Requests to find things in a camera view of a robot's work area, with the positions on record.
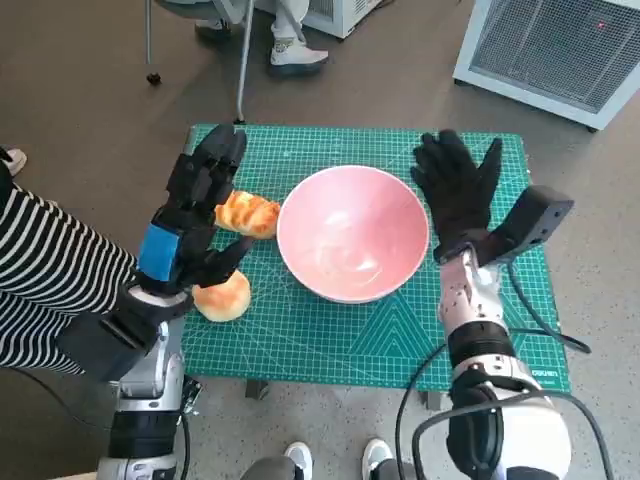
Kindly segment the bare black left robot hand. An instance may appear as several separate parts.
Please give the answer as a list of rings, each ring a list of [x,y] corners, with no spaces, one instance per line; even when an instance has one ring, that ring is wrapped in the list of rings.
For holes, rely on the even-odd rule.
[[[138,256],[137,278],[158,295],[193,285],[226,282],[253,241],[242,237],[219,251],[210,247],[217,231],[215,208],[233,191],[233,179],[247,146],[244,131],[218,125],[192,153],[179,155],[167,182],[168,198],[154,214]]]

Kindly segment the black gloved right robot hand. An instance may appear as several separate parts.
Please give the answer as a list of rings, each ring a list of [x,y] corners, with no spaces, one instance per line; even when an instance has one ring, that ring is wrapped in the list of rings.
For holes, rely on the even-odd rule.
[[[442,264],[489,236],[490,206],[501,173],[503,142],[496,137],[474,163],[458,134],[449,129],[425,133],[413,150],[410,174],[429,207]]]

